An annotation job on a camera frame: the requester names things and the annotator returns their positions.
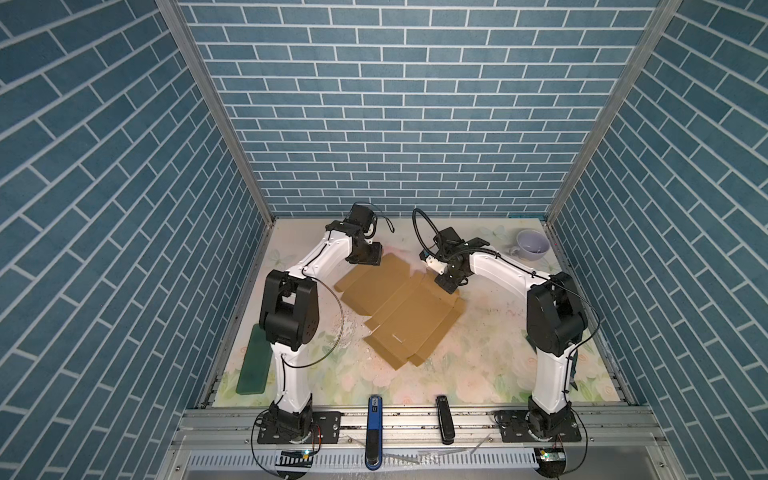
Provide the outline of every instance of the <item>flattened cardboard box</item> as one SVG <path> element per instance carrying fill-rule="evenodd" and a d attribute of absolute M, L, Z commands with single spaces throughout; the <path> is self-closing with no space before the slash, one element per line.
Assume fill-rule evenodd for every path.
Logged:
<path fill-rule="evenodd" d="M 393 253 L 379 266 L 356 266 L 334 288 L 352 310 L 371 316 L 364 340 L 395 370 L 423 364 L 465 310 L 458 291 L 448 295 L 432 273 L 410 275 Z"/>

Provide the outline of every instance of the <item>brick wallpaper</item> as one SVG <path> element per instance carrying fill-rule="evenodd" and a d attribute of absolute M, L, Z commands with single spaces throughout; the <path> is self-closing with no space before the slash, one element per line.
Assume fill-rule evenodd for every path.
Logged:
<path fill-rule="evenodd" d="M 684 0 L 555 225 L 688 478 L 768 478 L 766 24 Z"/>
<path fill-rule="evenodd" d="M 541 216 L 657 0 L 188 2 L 278 215 Z"/>
<path fill-rule="evenodd" d="M 152 0 L 0 2 L 0 478 L 144 478 L 263 229 Z"/>

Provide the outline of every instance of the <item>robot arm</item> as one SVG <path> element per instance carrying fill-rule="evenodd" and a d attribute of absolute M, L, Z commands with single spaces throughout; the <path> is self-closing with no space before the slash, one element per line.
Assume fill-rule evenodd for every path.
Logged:
<path fill-rule="evenodd" d="M 376 215 L 355 204 L 347 218 L 326 225 L 321 241 L 301 261 L 266 276 L 259 326 L 272 344 L 276 367 L 277 394 L 270 413 L 288 439 L 306 437 L 312 420 L 312 394 L 301 366 L 308 363 L 304 346 L 319 325 L 316 279 L 342 260 L 379 265 L 382 246 L 370 240 L 371 227 L 375 233 Z"/>
<path fill-rule="evenodd" d="M 422 252 L 420 258 L 437 272 L 435 282 L 445 291 L 452 293 L 474 274 L 526 298 L 526 330 L 538 361 L 535 387 L 528 399 L 528 421 L 531 432 L 540 439 L 556 435 L 571 415 L 564 392 L 572 365 L 569 357 L 587 328 L 581 300 L 572 294 L 575 282 L 567 273 L 533 272 L 483 239 L 462 240 L 451 227 L 441 230 L 435 243 L 439 245 L 437 254 Z"/>

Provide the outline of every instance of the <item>floral table surface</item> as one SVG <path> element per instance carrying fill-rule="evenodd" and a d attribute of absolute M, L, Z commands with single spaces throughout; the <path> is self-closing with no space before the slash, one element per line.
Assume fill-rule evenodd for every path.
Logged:
<path fill-rule="evenodd" d="M 411 264 L 412 271 L 424 270 L 420 247 L 410 219 L 394 219 L 395 233 L 384 222 L 374 240 L 382 243 L 384 254 L 394 253 Z M 272 269 L 284 270 L 306 255 L 324 235 L 328 220 L 280 219 L 267 247 L 257 281 L 237 333 L 214 407 L 268 406 L 275 398 L 274 362 L 262 395 L 242 396 L 235 392 L 251 329 L 258 324 L 264 279 Z M 502 252 L 515 244 L 517 232 L 531 228 L 543 232 L 535 219 L 435 219 L 439 229 L 454 227 L 465 239 L 481 237 Z M 422 236 L 432 238 L 424 224 Z M 536 262 L 524 262 L 547 273 L 560 271 L 554 253 Z M 333 285 L 353 266 L 341 263 L 327 278 Z M 327 359 L 308 372 L 315 405 L 365 405 L 374 393 L 388 404 L 430 404 L 445 394 L 454 404 L 526 402 L 536 377 L 536 355 L 525 339 L 525 299 L 510 294 L 492 281 L 472 276 L 460 289 L 467 310 L 440 342 L 435 352 L 419 367 L 406 363 L 394 370 L 362 340 L 369 334 L 363 317 L 344 306 L 344 334 Z M 340 314 L 333 296 L 318 288 L 320 325 L 301 363 L 328 352 L 339 332 Z M 619 400 L 603 359 L 590 341 L 579 350 L 576 383 L 571 393 L 575 402 Z"/>

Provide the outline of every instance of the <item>wire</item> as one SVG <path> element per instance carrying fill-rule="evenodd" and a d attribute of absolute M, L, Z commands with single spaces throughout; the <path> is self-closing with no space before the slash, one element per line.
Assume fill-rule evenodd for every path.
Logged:
<path fill-rule="evenodd" d="M 416 238 L 419 239 L 419 243 L 421 244 L 422 248 L 425 252 L 432 255 L 434 258 L 445 261 L 438 257 L 437 253 L 433 253 L 429 248 L 427 248 L 427 244 L 424 243 L 424 240 L 422 239 L 422 235 L 419 232 L 419 225 L 416 223 L 416 214 L 421 215 L 424 220 L 427 220 L 427 223 L 429 223 L 429 226 L 432 227 L 432 230 L 435 232 L 436 240 L 435 243 L 437 244 L 437 251 L 438 253 L 442 252 L 442 239 L 440 238 L 440 231 L 435 227 L 434 222 L 432 222 L 432 219 L 427 216 L 427 214 L 424 213 L 424 210 L 420 208 L 414 208 L 413 213 L 411 213 L 411 219 L 413 220 L 413 231 L 416 233 Z"/>
<path fill-rule="evenodd" d="M 266 473 L 272 476 L 275 476 L 277 478 L 283 478 L 283 480 L 285 480 L 288 478 L 289 474 L 286 473 L 286 476 L 283 477 L 279 473 L 277 473 L 277 469 L 275 469 L 274 472 L 272 472 L 271 470 L 268 470 L 266 467 L 264 467 L 264 465 L 261 464 L 261 462 L 259 462 L 258 458 L 256 458 L 256 452 L 253 450 L 253 432 L 256 430 L 257 425 L 261 426 L 261 422 L 259 422 L 259 420 L 263 422 L 264 417 L 268 413 L 269 413 L 268 410 L 263 410 L 261 413 L 259 413 L 259 415 L 256 415 L 256 418 L 253 420 L 253 426 L 250 429 L 250 454 L 251 456 L 253 456 L 253 461 L 256 463 L 256 465 L 258 465 Z M 317 450 L 315 450 L 315 431 L 314 429 L 312 429 L 313 426 L 317 427 Z M 323 434 L 320 431 L 320 425 L 316 423 L 312 423 L 310 425 L 310 431 L 312 432 L 312 452 L 309 453 L 307 456 L 311 458 L 317 455 L 318 453 L 320 453 L 320 449 L 323 447 Z"/>
<path fill-rule="evenodd" d="M 279 405 L 283 401 L 283 397 L 286 395 L 286 361 L 282 355 L 280 355 L 280 362 L 283 364 L 283 394 L 275 402 L 275 405 Z"/>
<path fill-rule="evenodd" d="M 576 414 L 576 418 L 578 419 L 579 423 L 581 423 L 581 428 L 584 430 L 584 455 L 581 457 L 581 461 L 576 465 L 575 467 L 571 468 L 570 470 L 566 470 L 565 472 L 562 472 L 560 476 L 566 475 L 568 473 L 576 472 L 583 464 L 584 460 L 587 459 L 587 452 L 589 451 L 589 434 L 587 433 L 587 427 L 584 426 L 584 421 L 581 420 L 581 415 L 578 414 L 576 410 L 571 407 L 571 411 Z"/>
<path fill-rule="evenodd" d="M 331 295 L 333 295 L 333 298 L 335 298 L 335 299 L 336 299 L 336 302 L 339 304 L 339 311 L 341 312 L 341 327 L 339 328 L 339 336 L 337 336 L 337 337 L 336 337 L 336 341 L 334 342 L 334 344 L 333 344 L 333 346 L 331 347 L 331 349 L 330 349 L 330 350 L 328 350 L 328 353 L 326 353 L 325 355 L 321 356 L 321 357 L 320 357 L 318 360 L 315 360 L 315 361 L 314 361 L 314 362 L 312 362 L 312 363 L 307 363 L 306 365 L 298 365 L 298 366 L 297 366 L 297 365 L 291 365 L 290 363 L 288 363 L 288 362 L 286 362 L 286 361 L 284 360 L 284 361 L 283 361 L 283 364 L 284 364 L 285 366 L 289 366 L 289 367 L 290 367 L 290 368 L 292 368 L 292 369 L 305 369 L 305 368 L 311 367 L 311 366 L 313 366 L 313 365 L 317 365 L 318 363 L 320 363 L 320 362 L 322 362 L 323 360 L 325 360 L 326 358 L 328 358 L 328 356 L 329 356 L 331 353 L 333 353 L 333 350 L 335 350 L 335 349 L 336 349 L 336 346 L 338 346 L 338 345 L 339 345 L 339 342 L 341 341 L 341 337 L 342 337 L 342 335 L 344 334 L 344 308 L 342 307 L 342 305 L 341 305 L 341 300 L 339 300 L 339 297 L 336 295 L 336 292 L 334 292 L 334 291 L 333 291 L 333 290 L 332 290 L 332 289 L 331 289 L 329 286 L 327 286 L 327 285 L 326 285 L 326 284 L 325 284 L 325 283 L 324 283 L 322 280 L 320 280 L 320 279 L 318 279 L 318 278 L 315 278 L 314 276 L 309 276 L 309 275 L 306 275 L 306 274 L 305 274 L 305 276 L 306 276 L 307 278 L 311 278 L 312 280 L 315 280 L 315 281 L 319 282 L 321 285 L 323 285 L 323 286 L 326 288 L 326 290 L 328 290 L 329 292 L 331 292 Z"/>
<path fill-rule="evenodd" d="M 259 415 L 256 415 L 256 418 L 253 419 L 253 426 L 250 429 L 250 454 L 253 456 L 253 461 L 258 465 L 262 470 L 264 470 L 266 473 L 277 477 L 277 478 L 283 478 L 279 473 L 277 473 L 277 470 L 274 472 L 271 470 L 267 470 L 264 465 L 261 465 L 258 458 L 256 458 L 256 452 L 253 450 L 253 431 L 256 430 L 256 425 L 259 422 L 259 419 L 263 419 L 264 414 L 267 412 L 267 410 L 262 411 Z"/>
<path fill-rule="evenodd" d="M 376 204 L 372 204 L 372 203 L 370 203 L 370 202 L 355 202 L 354 204 L 352 204 L 352 206 L 353 206 L 353 207 L 354 207 L 355 205 L 370 205 L 371 207 L 373 207 L 373 208 L 376 208 L 376 209 L 377 209 L 379 212 L 381 212 L 381 215 L 379 215 L 379 216 L 380 216 L 381 218 L 383 218 L 384 220 L 386 220 L 386 225 L 387 225 L 387 227 L 389 227 L 389 231 L 390 231 L 390 232 L 392 232 L 392 233 L 395 233 L 395 225 L 394 225 L 394 224 L 392 224 L 392 221 L 389 219 L 389 217 L 387 217 L 387 216 L 385 215 L 385 214 L 386 214 L 386 212 L 385 212 L 384 210 L 382 210 L 382 208 L 381 208 L 379 205 L 376 205 Z"/>

